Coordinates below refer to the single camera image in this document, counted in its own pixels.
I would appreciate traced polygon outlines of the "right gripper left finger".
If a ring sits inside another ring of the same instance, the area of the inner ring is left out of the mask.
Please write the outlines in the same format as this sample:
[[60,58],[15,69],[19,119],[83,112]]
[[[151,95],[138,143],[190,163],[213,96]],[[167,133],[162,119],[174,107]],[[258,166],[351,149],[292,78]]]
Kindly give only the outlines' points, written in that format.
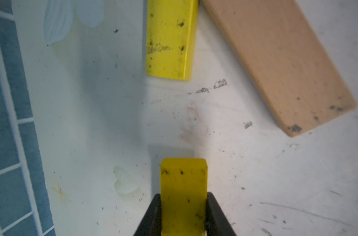
[[162,204],[160,194],[155,194],[134,236],[161,236]]

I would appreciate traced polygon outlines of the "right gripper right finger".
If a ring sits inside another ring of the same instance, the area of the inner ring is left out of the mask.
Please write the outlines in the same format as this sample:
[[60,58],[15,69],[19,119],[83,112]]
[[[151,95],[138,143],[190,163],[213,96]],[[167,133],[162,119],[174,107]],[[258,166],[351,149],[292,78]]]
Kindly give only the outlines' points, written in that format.
[[207,193],[206,200],[206,232],[207,236],[236,236],[215,196],[211,192]]

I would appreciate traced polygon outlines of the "yellow block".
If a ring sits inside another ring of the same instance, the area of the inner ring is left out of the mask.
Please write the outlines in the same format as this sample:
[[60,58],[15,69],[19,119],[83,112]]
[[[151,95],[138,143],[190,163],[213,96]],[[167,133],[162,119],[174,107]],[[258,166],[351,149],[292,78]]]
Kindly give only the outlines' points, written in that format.
[[190,81],[199,1],[148,1],[146,74]]
[[163,236],[204,236],[208,166],[201,158],[165,158],[160,165]]

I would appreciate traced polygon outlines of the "natural wood block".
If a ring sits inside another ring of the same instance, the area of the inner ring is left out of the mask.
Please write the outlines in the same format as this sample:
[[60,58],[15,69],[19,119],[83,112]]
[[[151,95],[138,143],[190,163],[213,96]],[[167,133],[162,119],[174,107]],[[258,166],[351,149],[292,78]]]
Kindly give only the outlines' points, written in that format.
[[357,107],[296,1],[203,4],[288,136]]

